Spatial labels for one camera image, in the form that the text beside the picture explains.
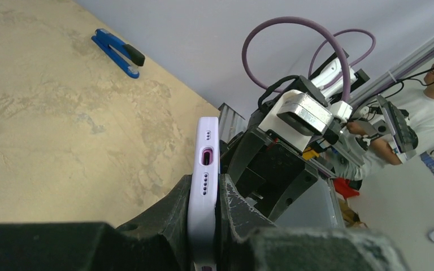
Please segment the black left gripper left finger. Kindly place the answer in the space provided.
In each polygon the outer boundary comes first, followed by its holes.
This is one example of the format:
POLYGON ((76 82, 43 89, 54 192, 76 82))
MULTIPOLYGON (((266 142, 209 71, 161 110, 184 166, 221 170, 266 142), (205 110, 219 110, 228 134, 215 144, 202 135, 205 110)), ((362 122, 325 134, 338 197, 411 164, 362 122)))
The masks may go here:
POLYGON ((191 176, 128 222, 0 224, 0 270, 189 270, 191 176))

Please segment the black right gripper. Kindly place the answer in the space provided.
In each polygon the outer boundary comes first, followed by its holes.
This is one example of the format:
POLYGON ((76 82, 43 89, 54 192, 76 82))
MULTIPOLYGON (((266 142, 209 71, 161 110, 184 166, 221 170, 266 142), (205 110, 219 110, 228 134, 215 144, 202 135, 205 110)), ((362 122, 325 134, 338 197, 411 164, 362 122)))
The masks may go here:
POLYGON ((228 174, 243 198, 269 220, 284 211, 319 178, 302 152, 273 131, 251 128, 220 143, 221 172, 228 174))

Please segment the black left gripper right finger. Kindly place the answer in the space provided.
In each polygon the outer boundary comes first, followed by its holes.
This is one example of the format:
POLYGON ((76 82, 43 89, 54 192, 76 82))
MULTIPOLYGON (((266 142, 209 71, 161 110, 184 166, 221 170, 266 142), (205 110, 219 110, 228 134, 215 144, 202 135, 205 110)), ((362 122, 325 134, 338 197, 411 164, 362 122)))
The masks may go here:
POLYGON ((218 270, 407 270, 386 236, 361 228, 282 228, 219 177, 218 270))

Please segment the purple phone black screen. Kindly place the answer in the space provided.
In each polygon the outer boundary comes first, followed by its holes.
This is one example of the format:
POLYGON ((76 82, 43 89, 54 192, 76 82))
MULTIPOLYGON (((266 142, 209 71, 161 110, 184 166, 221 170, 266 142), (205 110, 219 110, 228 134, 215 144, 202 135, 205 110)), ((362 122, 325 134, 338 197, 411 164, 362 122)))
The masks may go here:
POLYGON ((214 150, 211 147, 206 147, 201 151, 201 164, 203 166, 211 165, 214 161, 214 150))

